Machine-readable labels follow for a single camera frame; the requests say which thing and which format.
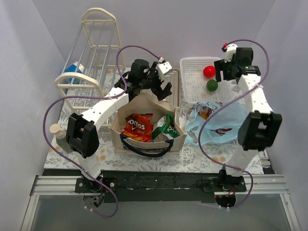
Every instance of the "perforated basket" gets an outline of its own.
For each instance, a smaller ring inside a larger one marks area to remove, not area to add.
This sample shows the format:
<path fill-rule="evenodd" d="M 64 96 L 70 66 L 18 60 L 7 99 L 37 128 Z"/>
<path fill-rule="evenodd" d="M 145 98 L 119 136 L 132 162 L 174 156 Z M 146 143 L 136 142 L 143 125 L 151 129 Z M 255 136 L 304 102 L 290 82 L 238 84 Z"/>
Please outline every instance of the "perforated basket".
<path fill-rule="evenodd" d="M 218 57 L 189 57 L 180 60 L 180 70 L 183 85 L 184 98 L 188 103 L 199 101 L 230 101 L 232 91 L 227 81 L 218 83 L 218 89 L 214 92 L 206 89 L 209 79 L 203 75 L 203 69 L 207 66 L 214 66 Z"/>

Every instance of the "light blue bag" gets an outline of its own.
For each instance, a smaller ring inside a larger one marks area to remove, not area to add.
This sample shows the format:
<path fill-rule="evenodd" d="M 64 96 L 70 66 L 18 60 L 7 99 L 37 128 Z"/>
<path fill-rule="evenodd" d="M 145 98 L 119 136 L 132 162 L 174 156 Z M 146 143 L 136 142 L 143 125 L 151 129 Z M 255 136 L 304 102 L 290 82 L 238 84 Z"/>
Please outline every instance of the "light blue bag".
<path fill-rule="evenodd" d="M 198 136 L 202 124 L 213 112 L 221 108 L 226 102 L 199 102 L 189 110 L 185 132 L 186 142 L 192 146 L 198 145 Z M 238 102 L 224 108 L 215 115 L 205 126 L 201 135 L 201 144 L 227 143 L 237 139 L 237 133 L 246 119 L 248 112 Z"/>

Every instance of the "red ball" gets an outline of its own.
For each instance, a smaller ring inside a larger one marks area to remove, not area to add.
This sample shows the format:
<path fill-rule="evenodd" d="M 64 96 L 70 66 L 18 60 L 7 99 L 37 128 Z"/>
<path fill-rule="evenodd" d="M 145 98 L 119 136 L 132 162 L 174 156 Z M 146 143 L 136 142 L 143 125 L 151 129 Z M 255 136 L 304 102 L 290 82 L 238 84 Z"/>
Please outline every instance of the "red ball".
<path fill-rule="evenodd" d="M 203 75 L 206 78 L 212 78 L 216 75 L 216 71 L 215 71 L 215 67 L 214 66 L 207 66 L 206 68 L 204 68 L 203 70 Z"/>

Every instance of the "bag handle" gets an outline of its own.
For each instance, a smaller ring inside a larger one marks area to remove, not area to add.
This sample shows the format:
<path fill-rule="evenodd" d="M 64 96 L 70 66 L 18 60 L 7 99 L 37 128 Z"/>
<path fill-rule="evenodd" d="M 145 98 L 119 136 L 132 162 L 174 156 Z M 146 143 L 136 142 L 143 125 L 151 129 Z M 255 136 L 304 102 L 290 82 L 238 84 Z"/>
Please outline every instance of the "bag handle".
<path fill-rule="evenodd" d="M 127 139 L 128 136 L 124 135 L 124 134 L 120 134 L 120 138 L 122 143 L 131 151 L 133 151 L 134 153 L 137 153 L 139 155 L 145 156 L 145 157 L 162 157 L 164 156 L 167 152 L 169 152 L 173 146 L 173 139 L 172 140 L 167 140 L 165 141 L 166 143 L 169 143 L 169 146 L 167 149 L 165 149 L 164 151 L 162 151 L 161 153 L 157 153 L 157 154 L 148 154 L 148 153 L 143 153 L 141 151 L 139 151 L 138 149 L 136 149 L 135 147 L 131 146 L 130 144 L 128 144 L 124 139 Z"/>

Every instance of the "green chip bag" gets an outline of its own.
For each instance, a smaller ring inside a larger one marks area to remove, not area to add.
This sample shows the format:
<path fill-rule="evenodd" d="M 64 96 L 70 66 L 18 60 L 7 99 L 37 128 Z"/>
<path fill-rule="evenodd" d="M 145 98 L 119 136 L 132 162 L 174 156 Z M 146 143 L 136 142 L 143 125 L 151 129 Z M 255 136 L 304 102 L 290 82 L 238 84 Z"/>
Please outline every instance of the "green chip bag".
<path fill-rule="evenodd" d="M 166 114 L 157 122 L 157 127 L 152 132 L 152 140 L 161 133 L 163 133 L 168 139 L 177 138 L 179 136 L 174 126 L 173 114 Z"/>

